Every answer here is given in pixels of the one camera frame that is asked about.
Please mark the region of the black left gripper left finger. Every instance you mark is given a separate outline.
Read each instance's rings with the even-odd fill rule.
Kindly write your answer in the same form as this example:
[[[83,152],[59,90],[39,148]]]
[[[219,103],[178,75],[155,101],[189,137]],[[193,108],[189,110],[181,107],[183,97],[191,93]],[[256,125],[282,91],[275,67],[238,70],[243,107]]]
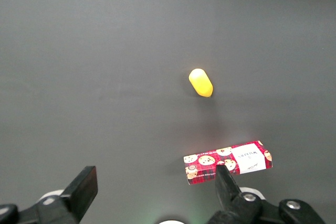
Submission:
[[[60,195],[37,203],[38,223],[80,223],[97,193],[97,169],[86,166]]]

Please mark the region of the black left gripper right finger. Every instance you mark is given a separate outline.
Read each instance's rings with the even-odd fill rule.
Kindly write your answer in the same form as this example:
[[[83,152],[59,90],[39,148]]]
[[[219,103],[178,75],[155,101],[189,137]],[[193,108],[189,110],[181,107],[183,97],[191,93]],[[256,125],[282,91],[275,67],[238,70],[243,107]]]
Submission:
[[[262,212],[260,197],[242,192],[225,165],[216,166],[215,187],[222,210],[215,212],[208,223],[258,223]]]

